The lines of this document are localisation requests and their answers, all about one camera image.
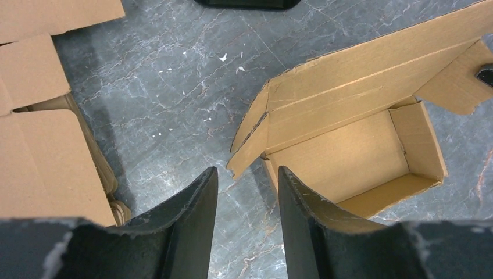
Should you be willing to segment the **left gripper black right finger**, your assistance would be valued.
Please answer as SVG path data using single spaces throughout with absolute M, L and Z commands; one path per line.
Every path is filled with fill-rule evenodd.
M 289 278 L 491 278 L 492 221 L 359 217 L 278 170 Z

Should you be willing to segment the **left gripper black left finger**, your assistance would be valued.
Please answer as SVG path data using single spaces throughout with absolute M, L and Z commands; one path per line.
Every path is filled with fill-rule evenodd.
M 1 220 L 2 278 L 206 278 L 217 168 L 122 226 L 81 217 Z

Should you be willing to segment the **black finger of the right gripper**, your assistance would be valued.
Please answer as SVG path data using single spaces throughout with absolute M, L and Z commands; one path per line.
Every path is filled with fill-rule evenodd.
M 482 65 L 476 73 L 476 79 L 489 87 L 493 87 L 493 64 Z

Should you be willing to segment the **brown cardboard box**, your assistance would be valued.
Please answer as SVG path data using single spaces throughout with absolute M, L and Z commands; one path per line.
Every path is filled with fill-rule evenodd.
M 491 32 L 492 2 L 479 1 L 285 71 L 251 103 L 227 168 L 237 178 L 261 158 L 277 189 L 285 166 L 361 217 L 442 183 L 424 104 L 469 115 L 492 98 L 476 79 L 492 62 L 481 39 Z

